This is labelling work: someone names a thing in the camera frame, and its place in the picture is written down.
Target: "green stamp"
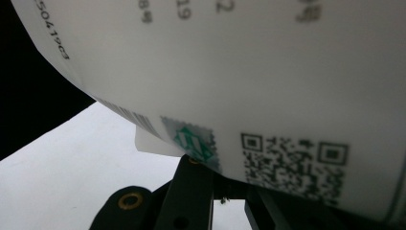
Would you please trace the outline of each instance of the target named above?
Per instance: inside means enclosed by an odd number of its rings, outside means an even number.
[[[213,131],[211,129],[162,118],[173,143],[196,161],[220,173]]]

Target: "black background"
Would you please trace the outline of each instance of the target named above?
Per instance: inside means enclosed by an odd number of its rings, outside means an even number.
[[[36,50],[10,0],[0,1],[0,29],[1,160],[94,100],[63,78]]]

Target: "receipt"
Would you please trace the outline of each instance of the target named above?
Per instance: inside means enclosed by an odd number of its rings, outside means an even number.
[[[12,2],[38,51],[150,151],[406,221],[406,2]]]

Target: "qr code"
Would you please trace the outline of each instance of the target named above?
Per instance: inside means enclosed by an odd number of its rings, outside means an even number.
[[[349,146],[308,139],[241,134],[250,184],[337,205]]]

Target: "white table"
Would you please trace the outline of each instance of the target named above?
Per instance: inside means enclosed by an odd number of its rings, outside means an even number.
[[[0,161],[0,229],[88,229],[117,190],[171,180],[179,158],[137,151],[134,135],[134,125],[94,103]],[[251,229],[243,201],[216,201],[213,229]]]

